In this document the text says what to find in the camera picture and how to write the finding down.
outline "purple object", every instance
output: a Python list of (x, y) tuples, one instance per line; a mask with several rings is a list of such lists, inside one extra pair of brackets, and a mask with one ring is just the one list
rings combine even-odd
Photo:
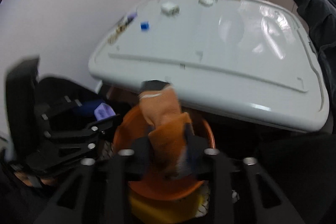
[(97, 121), (115, 116), (114, 110), (107, 104), (101, 103), (94, 111)]
[(138, 16), (137, 12), (131, 13), (127, 16), (127, 20), (128, 21), (132, 21), (134, 18), (136, 18)]
[(148, 23), (148, 21), (141, 22), (140, 23), (140, 27), (141, 27), (141, 30), (147, 31), (149, 29), (149, 23)]

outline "orange object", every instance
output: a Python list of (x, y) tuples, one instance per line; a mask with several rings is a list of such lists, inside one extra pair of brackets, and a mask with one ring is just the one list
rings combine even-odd
[[(213, 133), (206, 120), (203, 120), (203, 125), (209, 139), (209, 147), (215, 148)], [(147, 132), (148, 123), (137, 105), (125, 115), (124, 121), (115, 132), (113, 140), (115, 153), (130, 148), (135, 139), (144, 137)], [(154, 166), (149, 168), (141, 181), (129, 183), (130, 188), (139, 195), (165, 201), (185, 198), (202, 184), (202, 181), (195, 180), (191, 175), (178, 180), (167, 180)]]
[(177, 95), (170, 84), (161, 90), (147, 90), (139, 95), (140, 110), (146, 122), (153, 126), (148, 138), (154, 150), (155, 166), (168, 177), (178, 175), (177, 162), (186, 142), (184, 128), (191, 123), (188, 113), (182, 113)]

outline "metal screw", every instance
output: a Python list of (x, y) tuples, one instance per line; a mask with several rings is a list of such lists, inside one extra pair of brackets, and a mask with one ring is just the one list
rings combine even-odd
[(89, 159), (89, 158), (85, 158), (85, 159), (81, 160), (81, 164), (82, 165), (87, 165), (87, 166), (93, 165), (93, 164), (95, 164), (95, 162), (96, 161), (94, 159)]
[(258, 161), (256, 158), (244, 158), (243, 159), (243, 163), (245, 163), (246, 165), (254, 165), (256, 164)]
[(41, 116), (42, 116), (42, 118), (43, 118), (45, 121), (48, 120), (48, 116), (47, 116), (46, 114), (42, 114)]
[(132, 149), (122, 149), (118, 152), (120, 156), (132, 156), (134, 155), (134, 150)]
[(44, 131), (44, 136), (46, 137), (46, 138), (51, 138), (51, 134), (48, 132), (48, 131)]
[(68, 102), (68, 103), (71, 103), (71, 100), (68, 96), (64, 96), (65, 100)]
[(90, 144), (87, 146), (88, 149), (93, 149), (93, 148), (95, 148), (95, 147), (96, 147), (96, 145), (95, 145), (94, 143), (90, 143)]
[(220, 153), (220, 151), (218, 149), (214, 149), (214, 148), (207, 148), (204, 150), (204, 153), (206, 153), (207, 155), (218, 155)]
[(82, 103), (78, 99), (76, 99), (75, 102), (78, 106), (82, 106)]

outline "white wall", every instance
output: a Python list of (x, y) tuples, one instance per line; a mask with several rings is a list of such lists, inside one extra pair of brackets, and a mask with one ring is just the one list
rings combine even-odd
[[(40, 75), (63, 75), (94, 89), (88, 59), (97, 42), (140, 0), (3, 0), (0, 77), (19, 58), (40, 54)], [(0, 81), (3, 93), (3, 81)], [(0, 96), (0, 131), (7, 131)]]

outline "white table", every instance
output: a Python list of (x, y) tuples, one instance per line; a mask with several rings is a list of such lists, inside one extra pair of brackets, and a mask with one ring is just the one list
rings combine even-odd
[[(161, 4), (178, 4), (174, 17)], [(90, 73), (138, 91), (171, 82), (183, 105), (302, 132), (318, 131), (328, 94), (307, 33), (288, 10), (263, 0), (146, 0), (115, 43), (101, 41)], [(140, 23), (150, 29), (142, 31)]]

